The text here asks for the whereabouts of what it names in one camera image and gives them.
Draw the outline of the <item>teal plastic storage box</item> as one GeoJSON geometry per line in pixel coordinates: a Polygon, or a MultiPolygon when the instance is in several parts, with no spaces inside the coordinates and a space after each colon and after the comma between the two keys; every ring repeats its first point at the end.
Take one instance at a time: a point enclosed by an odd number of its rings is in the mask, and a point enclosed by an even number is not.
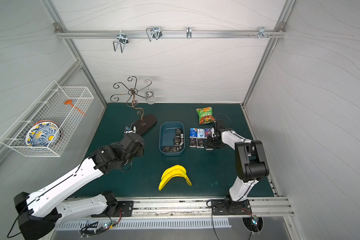
{"type": "Polygon", "coordinates": [[[180,156],[185,146],[185,128],[181,122],[165,122],[161,124],[159,150],[164,156],[180,156]]]}

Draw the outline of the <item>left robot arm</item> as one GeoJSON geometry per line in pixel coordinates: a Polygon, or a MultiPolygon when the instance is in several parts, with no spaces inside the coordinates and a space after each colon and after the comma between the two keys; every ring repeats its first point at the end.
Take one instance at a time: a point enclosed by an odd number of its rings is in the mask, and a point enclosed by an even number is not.
{"type": "Polygon", "coordinates": [[[64,203],[64,200],[93,180],[113,170],[121,170],[134,157],[142,157],[144,146],[140,135],[126,134],[120,142],[98,148],[48,186],[30,194],[16,195],[14,203],[18,216],[15,222],[20,234],[26,240],[38,240],[64,222],[89,215],[111,217],[118,214],[119,202],[110,191],[72,204],[64,203]]]}

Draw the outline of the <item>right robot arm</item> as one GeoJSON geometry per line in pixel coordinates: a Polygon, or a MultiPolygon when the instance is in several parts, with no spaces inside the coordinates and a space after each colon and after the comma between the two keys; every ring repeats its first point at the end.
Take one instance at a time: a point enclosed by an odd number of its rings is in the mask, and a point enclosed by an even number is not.
{"type": "Polygon", "coordinates": [[[229,189],[233,202],[245,201],[253,187],[270,173],[263,143],[247,139],[233,129],[224,127],[221,120],[213,123],[207,146],[213,149],[228,146],[235,151],[237,177],[229,189]]]}

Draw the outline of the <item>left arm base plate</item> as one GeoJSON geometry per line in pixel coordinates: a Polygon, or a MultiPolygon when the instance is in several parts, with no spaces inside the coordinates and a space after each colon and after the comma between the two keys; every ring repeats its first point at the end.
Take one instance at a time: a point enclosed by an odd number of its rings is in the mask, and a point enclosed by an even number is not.
{"type": "Polygon", "coordinates": [[[115,201],[108,205],[106,209],[97,215],[91,215],[92,218],[105,218],[105,217],[131,217],[133,210],[133,201],[115,201]]]}

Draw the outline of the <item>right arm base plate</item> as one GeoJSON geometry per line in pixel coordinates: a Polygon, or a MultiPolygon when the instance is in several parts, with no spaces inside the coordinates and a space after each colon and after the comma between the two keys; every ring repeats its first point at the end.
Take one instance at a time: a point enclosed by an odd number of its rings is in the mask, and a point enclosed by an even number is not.
{"type": "Polygon", "coordinates": [[[208,200],[207,207],[212,209],[213,216],[241,216],[252,215],[249,200],[233,202],[229,200],[208,200]]]}

